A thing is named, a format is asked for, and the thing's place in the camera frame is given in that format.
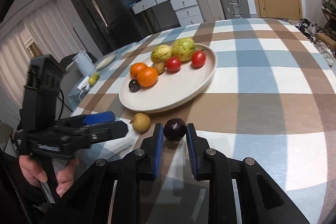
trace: white plate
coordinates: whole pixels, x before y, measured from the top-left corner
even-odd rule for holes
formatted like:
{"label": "white plate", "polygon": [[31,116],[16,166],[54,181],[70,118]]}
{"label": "white plate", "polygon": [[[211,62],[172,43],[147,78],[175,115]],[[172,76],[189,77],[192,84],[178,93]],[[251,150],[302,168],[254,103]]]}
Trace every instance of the white plate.
{"label": "white plate", "polygon": [[102,70],[103,68],[108,66],[115,59],[115,57],[116,55],[113,52],[106,55],[106,57],[102,61],[100,61],[99,64],[96,66],[96,69]]}
{"label": "white plate", "polygon": [[[176,73],[167,70],[159,75],[152,87],[131,92],[128,83],[132,79],[130,74],[125,77],[119,92],[120,102],[124,107],[136,112],[156,113],[178,107],[198,95],[211,82],[217,66],[216,54],[207,46],[195,44],[196,49],[204,50],[205,64],[195,69],[191,61],[183,63]],[[152,66],[151,57],[143,63]]]}

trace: screw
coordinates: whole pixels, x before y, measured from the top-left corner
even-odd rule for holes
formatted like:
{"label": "screw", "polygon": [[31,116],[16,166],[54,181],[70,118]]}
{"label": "screw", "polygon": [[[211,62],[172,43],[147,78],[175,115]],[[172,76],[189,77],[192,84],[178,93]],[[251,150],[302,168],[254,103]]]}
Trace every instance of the screw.
{"label": "screw", "polygon": [[105,159],[97,159],[96,160],[96,165],[97,166],[103,166],[103,165],[105,165],[105,163],[106,163]]}
{"label": "screw", "polygon": [[254,165],[255,160],[252,159],[252,158],[246,158],[246,159],[245,159],[245,162],[246,162],[246,164],[248,164],[248,165]]}
{"label": "screw", "polygon": [[137,156],[142,156],[143,154],[145,154],[145,151],[143,149],[136,149],[134,151],[134,154],[136,154]]}
{"label": "screw", "polygon": [[216,153],[216,150],[213,149],[213,148],[208,148],[208,149],[206,150],[206,153],[207,153],[208,155],[210,155],[210,156],[213,156],[213,155]]}

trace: table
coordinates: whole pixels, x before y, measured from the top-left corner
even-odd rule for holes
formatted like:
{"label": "table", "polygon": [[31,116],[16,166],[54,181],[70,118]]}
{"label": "table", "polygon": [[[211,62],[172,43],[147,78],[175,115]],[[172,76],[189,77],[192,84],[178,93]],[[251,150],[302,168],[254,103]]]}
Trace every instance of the table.
{"label": "table", "polygon": [[[271,175],[311,224],[336,202],[336,77],[314,45],[276,19],[236,19],[175,28],[151,35],[110,67],[73,115],[110,110],[129,123],[134,113],[118,97],[131,64],[161,43],[193,37],[218,55],[211,84],[188,103],[151,114],[143,135],[131,125],[125,138],[96,144],[82,164],[116,160],[152,134],[156,122],[180,117],[227,157],[250,156]],[[165,146],[158,180],[142,182],[144,223],[207,223],[208,183],[193,179],[185,140]]]}
{"label": "table", "polygon": [[[125,46],[113,51],[113,53],[115,54],[114,60],[109,65],[107,65],[105,68],[100,70],[99,75],[101,77],[103,77],[104,74],[109,71],[109,68],[113,65],[113,63],[118,61],[130,48],[132,48],[136,44],[137,44],[137,42],[133,42],[131,44],[125,45]],[[106,55],[103,56],[102,58],[100,58],[99,60],[97,60],[97,62],[95,62],[95,64],[94,64],[94,66],[96,67],[101,61],[103,61],[105,59],[105,57],[106,57]],[[70,77],[76,78],[77,75],[82,75],[77,67],[75,68],[75,70],[76,71],[74,71],[74,73],[73,73],[73,71],[70,71],[69,73],[67,73],[64,76],[62,83],[64,83],[64,81],[67,80],[67,77],[69,79]],[[72,89],[68,93],[68,100],[69,100],[69,103],[70,103],[70,106],[71,106],[72,109],[75,109],[79,105],[80,98],[82,98],[82,96],[83,96],[83,95],[80,96],[81,91],[78,90],[77,87],[80,85],[81,82],[83,82],[84,78],[85,78],[84,76],[81,77],[80,80],[77,81],[77,83],[72,87]]]}

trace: white kettle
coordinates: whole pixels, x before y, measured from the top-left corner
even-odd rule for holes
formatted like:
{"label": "white kettle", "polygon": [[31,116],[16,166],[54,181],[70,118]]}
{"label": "white kettle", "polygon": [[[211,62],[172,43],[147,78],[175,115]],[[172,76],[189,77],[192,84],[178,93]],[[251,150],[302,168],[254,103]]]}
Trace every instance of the white kettle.
{"label": "white kettle", "polygon": [[97,71],[95,66],[92,64],[91,58],[84,50],[76,54],[76,56],[72,60],[76,64],[81,74],[83,74],[83,76],[90,77]]}

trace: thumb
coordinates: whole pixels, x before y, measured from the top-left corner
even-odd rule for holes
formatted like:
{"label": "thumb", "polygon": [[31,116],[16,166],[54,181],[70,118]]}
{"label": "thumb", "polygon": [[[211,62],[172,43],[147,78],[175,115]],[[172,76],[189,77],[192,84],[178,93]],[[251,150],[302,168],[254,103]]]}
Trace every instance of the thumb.
{"label": "thumb", "polygon": [[31,155],[20,156],[19,163],[24,177],[30,184],[35,185],[36,180],[39,180],[40,182],[47,182],[47,174],[43,170],[42,166],[34,160]]}

